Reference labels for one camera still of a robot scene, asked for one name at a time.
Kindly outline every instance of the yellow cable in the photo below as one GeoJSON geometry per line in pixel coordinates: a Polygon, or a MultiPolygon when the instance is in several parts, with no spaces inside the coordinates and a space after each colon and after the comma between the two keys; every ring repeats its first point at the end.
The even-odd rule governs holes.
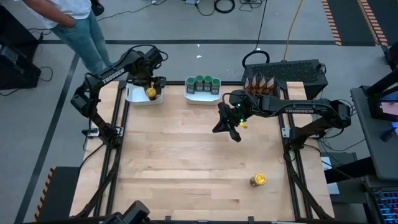
{"type": "Polygon", "coordinates": [[[300,4],[298,5],[297,11],[296,11],[296,15],[294,15],[294,19],[293,19],[292,25],[290,26],[290,29],[289,29],[289,34],[287,36],[287,41],[286,41],[284,60],[285,60],[286,55],[287,55],[287,49],[289,48],[290,33],[292,33],[294,22],[296,21],[297,15],[299,14],[299,11],[301,9],[301,5],[303,4],[303,2],[304,2],[304,0],[300,1],[300,4]]]}

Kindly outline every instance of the jeans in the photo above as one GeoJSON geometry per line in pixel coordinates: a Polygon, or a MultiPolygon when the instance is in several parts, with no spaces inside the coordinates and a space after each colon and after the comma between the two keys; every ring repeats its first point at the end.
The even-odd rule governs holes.
{"type": "Polygon", "coordinates": [[[86,19],[77,19],[72,28],[57,25],[51,30],[80,56],[91,73],[97,74],[112,65],[104,35],[93,11],[86,19]]]}

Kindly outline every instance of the concrete floor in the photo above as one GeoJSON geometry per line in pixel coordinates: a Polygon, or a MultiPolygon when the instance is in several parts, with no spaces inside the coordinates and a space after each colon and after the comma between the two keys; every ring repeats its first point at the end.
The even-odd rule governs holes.
{"type": "MultiPolygon", "coordinates": [[[[29,14],[21,2],[0,1],[27,28],[42,28],[40,22],[29,14]]],[[[203,12],[212,10],[212,1],[203,0],[203,12]]],[[[102,1],[109,16],[125,10],[136,10],[148,2],[113,0],[102,1]]],[[[269,0],[262,28],[262,40],[285,40],[298,0],[269,0]]],[[[223,44],[167,44],[157,45],[169,54],[158,75],[168,80],[183,80],[190,75],[214,75],[222,80],[240,80],[243,74],[242,58],[253,50],[253,44],[228,44],[229,40],[256,40],[262,9],[253,12],[233,11],[231,14],[215,13],[211,17],[199,15],[193,6],[170,0],[161,6],[151,6],[135,14],[123,14],[100,22],[107,40],[223,40],[223,44]]],[[[45,36],[56,40],[53,34],[45,36]]],[[[292,31],[292,40],[333,40],[322,8],[317,0],[307,0],[292,31]]],[[[131,45],[108,44],[113,61],[119,59],[131,45]]],[[[271,62],[283,58],[285,45],[260,45],[271,56],[271,62]]],[[[319,59],[327,66],[329,85],[323,98],[351,101],[349,90],[361,85],[371,85],[387,75],[390,68],[384,63],[379,47],[339,47],[336,45],[290,45],[287,60],[319,59]]],[[[3,223],[12,223],[16,217],[36,160],[44,143],[52,116],[65,83],[74,53],[63,44],[39,46],[34,63],[54,69],[50,83],[39,82],[33,90],[21,90],[0,97],[0,118],[5,124],[0,134],[0,217],[3,223]]],[[[262,57],[250,58],[248,63],[263,62],[262,57]]],[[[52,137],[41,173],[25,216],[32,220],[49,169],[53,166],[79,166],[83,151],[83,135],[87,120],[69,103],[75,88],[83,81],[86,68],[78,62],[68,95],[52,137]]],[[[329,140],[335,149],[363,139],[357,117],[353,124],[337,138],[329,140]]],[[[363,142],[351,148],[359,158],[369,155],[363,142]]]]}

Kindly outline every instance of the wooden table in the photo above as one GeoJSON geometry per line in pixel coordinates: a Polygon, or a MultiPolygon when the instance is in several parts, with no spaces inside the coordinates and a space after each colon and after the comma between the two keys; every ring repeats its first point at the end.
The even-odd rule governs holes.
{"type": "MultiPolygon", "coordinates": [[[[117,85],[110,83],[101,90],[98,111],[106,121],[112,117],[117,85]]],[[[222,91],[240,88],[222,86],[222,91]]],[[[302,83],[288,83],[288,88],[290,99],[306,99],[302,83]]],[[[183,92],[183,86],[166,86],[162,105],[130,106],[113,212],[123,213],[140,200],[153,220],[171,215],[173,220],[244,221],[254,216],[256,221],[293,221],[278,118],[249,118],[247,129],[238,128],[242,141],[237,143],[228,133],[211,132],[219,120],[216,106],[188,105],[183,92]],[[249,179],[257,173],[264,173],[267,182],[254,188],[249,179]]],[[[312,117],[295,114],[294,121],[304,126],[312,117]]],[[[287,117],[285,125],[289,126],[287,117]]],[[[314,140],[306,143],[317,146],[314,140]]],[[[89,140],[85,156],[100,144],[99,139],[89,140]]],[[[71,215],[98,188],[104,152],[100,150],[82,168],[71,215]]],[[[309,191],[334,216],[319,152],[306,147],[301,154],[309,191]]],[[[297,192],[305,217],[298,188],[297,192]]],[[[106,192],[101,214],[107,199],[106,192]]]]}

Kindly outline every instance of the green container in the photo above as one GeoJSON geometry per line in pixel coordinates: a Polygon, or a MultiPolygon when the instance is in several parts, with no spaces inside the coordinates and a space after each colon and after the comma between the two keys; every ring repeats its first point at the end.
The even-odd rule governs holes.
{"type": "Polygon", "coordinates": [[[220,86],[220,80],[218,78],[214,78],[211,81],[211,94],[218,95],[218,92],[220,91],[220,86]]]}
{"type": "Polygon", "coordinates": [[[203,91],[203,76],[198,75],[196,78],[197,91],[203,91]]]}
{"type": "Polygon", "coordinates": [[[205,77],[205,84],[203,86],[203,91],[211,91],[211,81],[213,81],[213,78],[211,78],[210,76],[206,76],[205,77]]]}
{"type": "Polygon", "coordinates": [[[187,93],[195,94],[195,79],[187,79],[187,93]]]}

